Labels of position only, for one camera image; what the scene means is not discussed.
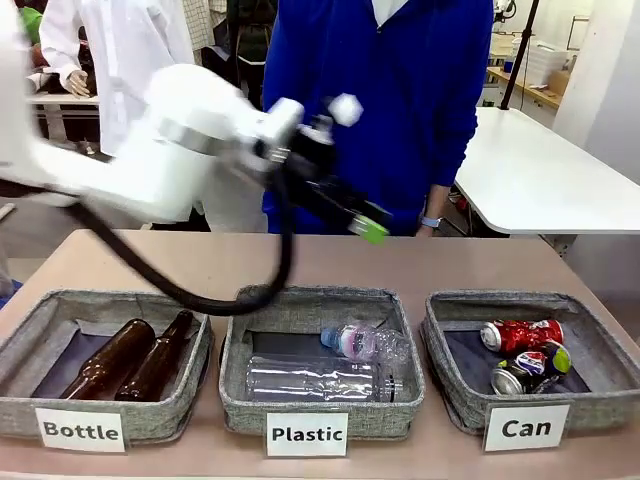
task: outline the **blue jacket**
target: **blue jacket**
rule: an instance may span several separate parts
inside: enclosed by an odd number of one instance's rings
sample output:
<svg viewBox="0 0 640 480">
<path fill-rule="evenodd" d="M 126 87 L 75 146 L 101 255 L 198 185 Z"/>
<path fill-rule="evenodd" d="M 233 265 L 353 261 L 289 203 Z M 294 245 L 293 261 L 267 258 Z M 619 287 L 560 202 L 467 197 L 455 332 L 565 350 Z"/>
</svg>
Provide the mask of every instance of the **blue jacket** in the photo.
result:
<svg viewBox="0 0 640 480">
<path fill-rule="evenodd" d="M 409 0 L 378 28 L 371 0 L 280 0 L 267 56 L 264 106 L 288 97 L 305 121 L 323 101 L 354 94 L 364 111 L 335 127 L 335 172 L 416 232 L 432 184 L 453 184 L 473 136 L 485 80 L 492 0 Z M 270 194 L 263 210 L 279 231 Z M 298 233 L 332 233 L 297 209 Z"/>
</svg>

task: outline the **cardboard box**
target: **cardboard box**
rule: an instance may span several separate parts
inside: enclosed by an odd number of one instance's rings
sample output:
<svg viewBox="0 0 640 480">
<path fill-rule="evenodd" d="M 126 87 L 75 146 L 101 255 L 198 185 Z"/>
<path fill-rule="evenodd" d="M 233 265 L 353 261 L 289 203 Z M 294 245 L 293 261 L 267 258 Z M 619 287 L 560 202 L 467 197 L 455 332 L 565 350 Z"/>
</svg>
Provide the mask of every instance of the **cardboard box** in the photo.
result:
<svg viewBox="0 0 640 480">
<path fill-rule="evenodd" d="M 567 70 L 552 72 L 549 77 L 549 90 L 558 95 L 564 95 L 564 92 L 567 91 L 567 85 L 569 85 L 569 78 L 571 78 L 571 73 Z"/>
</svg>

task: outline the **plastic label card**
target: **plastic label card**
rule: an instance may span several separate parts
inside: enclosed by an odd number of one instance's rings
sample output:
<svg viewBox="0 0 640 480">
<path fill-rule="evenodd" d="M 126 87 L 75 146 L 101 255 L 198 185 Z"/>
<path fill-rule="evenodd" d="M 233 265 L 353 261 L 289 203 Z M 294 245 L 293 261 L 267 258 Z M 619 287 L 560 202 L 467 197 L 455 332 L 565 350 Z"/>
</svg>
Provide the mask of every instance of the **plastic label card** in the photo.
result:
<svg viewBox="0 0 640 480">
<path fill-rule="evenodd" d="M 348 413 L 268 413 L 267 456 L 344 457 Z"/>
</svg>

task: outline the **brown glass bottle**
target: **brown glass bottle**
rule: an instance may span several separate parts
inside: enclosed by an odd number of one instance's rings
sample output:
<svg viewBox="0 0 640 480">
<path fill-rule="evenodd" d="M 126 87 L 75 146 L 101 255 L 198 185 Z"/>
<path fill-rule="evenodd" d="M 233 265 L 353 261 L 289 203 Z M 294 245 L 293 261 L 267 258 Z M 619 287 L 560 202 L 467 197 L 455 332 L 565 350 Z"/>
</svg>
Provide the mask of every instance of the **brown glass bottle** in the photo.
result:
<svg viewBox="0 0 640 480">
<path fill-rule="evenodd" d="M 94 400 L 113 382 L 122 378 L 132 365 L 138 364 L 151 349 L 155 333 L 151 326 L 138 318 L 129 320 L 124 327 L 91 356 L 76 379 L 60 398 Z"/>
<path fill-rule="evenodd" d="M 171 378 L 184 347 L 184 336 L 193 321 L 193 314 L 181 311 L 164 333 L 156 340 L 140 364 L 122 383 L 116 393 L 121 402 L 157 402 Z"/>
</svg>

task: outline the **red can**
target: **red can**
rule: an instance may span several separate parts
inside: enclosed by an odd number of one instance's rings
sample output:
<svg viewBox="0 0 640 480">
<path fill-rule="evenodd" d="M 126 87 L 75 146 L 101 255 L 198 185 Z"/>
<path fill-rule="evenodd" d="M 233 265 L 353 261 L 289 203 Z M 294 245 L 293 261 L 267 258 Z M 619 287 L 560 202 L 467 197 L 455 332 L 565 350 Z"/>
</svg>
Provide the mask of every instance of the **red can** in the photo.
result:
<svg viewBox="0 0 640 480">
<path fill-rule="evenodd" d="M 564 343 L 562 327 L 557 320 L 488 322 L 480 330 L 480 338 L 489 350 L 509 354 L 536 350 L 549 341 Z"/>
</svg>

